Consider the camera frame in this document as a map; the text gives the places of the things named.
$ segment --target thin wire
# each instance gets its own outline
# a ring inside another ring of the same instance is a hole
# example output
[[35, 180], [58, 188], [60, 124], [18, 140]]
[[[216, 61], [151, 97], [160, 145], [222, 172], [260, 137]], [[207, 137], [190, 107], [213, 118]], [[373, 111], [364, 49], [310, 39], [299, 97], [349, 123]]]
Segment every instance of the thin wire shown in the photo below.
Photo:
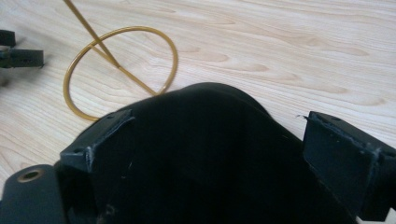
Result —
[[[70, 79], [72, 77], [73, 71], [76, 68], [78, 62], [84, 57], [84, 55], [90, 50], [93, 49], [93, 51], [97, 52], [100, 56], [102, 56], [104, 59], [106, 59], [109, 63], [117, 67], [123, 74], [125, 74], [127, 77], [129, 77], [132, 81], [136, 82], [140, 87], [142, 87], [144, 90], [149, 92], [151, 95], [159, 95], [164, 93], [172, 83], [176, 71], [177, 71], [177, 65], [178, 65], [178, 55], [177, 55], [177, 49], [171, 38], [169, 38], [166, 34], [163, 32], [156, 30], [151, 27], [146, 27], [146, 26], [133, 26], [133, 27], [124, 27], [119, 30], [115, 30], [112, 32], [109, 32], [105, 35], [102, 36], [97, 36], [97, 34], [94, 32], [94, 30], [91, 28], [91, 26], [85, 21], [85, 19], [82, 17], [82, 15], [78, 12], [77, 8], [72, 4], [70, 0], [64, 0], [66, 4], [70, 7], [70, 9], [75, 13], [75, 15], [78, 17], [78, 19], [81, 21], [81, 23], [84, 25], [84, 27], [90, 32], [90, 34], [93, 37], [93, 41], [87, 45], [84, 49], [82, 49], [79, 54], [76, 56], [76, 58], [73, 60], [73, 62], [70, 64], [70, 66], [67, 68], [66, 74], [64, 76], [64, 99], [66, 101], [67, 106], [79, 117], [83, 119], [88, 119], [88, 120], [98, 120], [97, 117], [88, 115], [84, 112], [82, 112], [78, 107], [74, 104], [71, 95], [70, 95]], [[165, 83], [163, 86], [160, 88], [159, 91], [154, 91], [152, 88], [150, 88], [148, 85], [146, 85], [144, 82], [142, 82], [139, 78], [134, 76], [132, 73], [128, 72], [125, 68], [123, 68], [117, 60], [113, 57], [113, 55], [110, 53], [110, 51], [107, 49], [103, 41], [113, 35], [118, 35], [121, 33], [125, 32], [132, 32], [132, 31], [143, 31], [143, 32], [149, 32], [153, 33], [155, 35], [158, 35], [162, 39], [164, 39], [169, 47], [172, 50], [173, 54], [173, 63], [172, 63], [172, 69], [171, 72], [168, 76], [168, 79], [166, 79]], [[99, 44], [99, 46], [102, 48], [104, 52], [99, 50], [95, 45]]]

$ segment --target light wood surface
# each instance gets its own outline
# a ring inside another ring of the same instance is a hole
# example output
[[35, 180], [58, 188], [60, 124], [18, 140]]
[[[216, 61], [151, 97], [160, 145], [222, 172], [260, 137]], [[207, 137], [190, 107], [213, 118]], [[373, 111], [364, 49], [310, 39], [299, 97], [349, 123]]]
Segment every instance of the light wood surface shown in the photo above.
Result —
[[[258, 100], [302, 138], [307, 115], [335, 115], [396, 147], [396, 2], [287, 0], [76, 0], [97, 34], [150, 26], [169, 35], [179, 65], [169, 91], [198, 82], [233, 85]], [[0, 190], [20, 169], [53, 164], [91, 122], [75, 116], [62, 94], [64, 73], [92, 38], [66, 4], [0, 1], [0, 29], [19, 49], [43, 49], [43, 68], [1, 69]], [[117, 60], [158, 90], [172, 54], [142, 32], [105, 41]], [[78, 107], [102, 116], [149, 97], [89, 52], [73, 76]]]

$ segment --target wooden table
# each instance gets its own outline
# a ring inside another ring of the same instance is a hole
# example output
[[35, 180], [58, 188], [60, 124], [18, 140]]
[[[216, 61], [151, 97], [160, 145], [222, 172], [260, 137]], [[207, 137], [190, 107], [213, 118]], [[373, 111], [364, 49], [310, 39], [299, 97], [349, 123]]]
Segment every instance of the wooden table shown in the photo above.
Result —
[[[396, 2], [262, 0], [76, 0], [99, 35], [149, 26], [169, 35], [179, 65], [169, 91], [198, 82], [233, 85], [302, 138], [315, 110], [344, 119], [396, 147]], [[2, 0], [0, 29], [18, 49], [43, 49], [43, 68], [1, 69], [0, 190], [20, 169], [53, 164], [91, 122], [66, 106], [64, 73], [92, 41], [61, 0]], [[105, 41], [119, 62], [154, 89], [172, 55], [142, 32]], [[149, 97], [94, 52], [72, 79], [78, 107], [102, 116]]]

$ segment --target wood grain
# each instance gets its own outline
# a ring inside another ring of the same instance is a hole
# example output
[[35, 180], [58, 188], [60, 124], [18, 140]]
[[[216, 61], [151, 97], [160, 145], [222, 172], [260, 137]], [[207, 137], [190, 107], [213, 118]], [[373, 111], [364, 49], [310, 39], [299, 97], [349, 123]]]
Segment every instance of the wood grain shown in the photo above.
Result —
[[[97, 34], [150, 26], [177, 46], [170, 91], [198, 82], [233, 85], [257, 99], [302, 138], [315, 110], [345, 119], [396, 147], [396, 2], [76, 0]], [[0, 190], [20, 169], [53, 164], [91, 123], [62, 96], [64, 73], [92, 41], [63, 1], [2, 0], [0, 29], [16, 32], [20, 49], [43, 49], [46, 65], [2, 69]], [[119, 62], [154, 89], [172, 55], [158, 36], [142, 32], [105, 41]], [[72, 97], [95, 116], [149, 97], [94, 52], [72, 79]]]

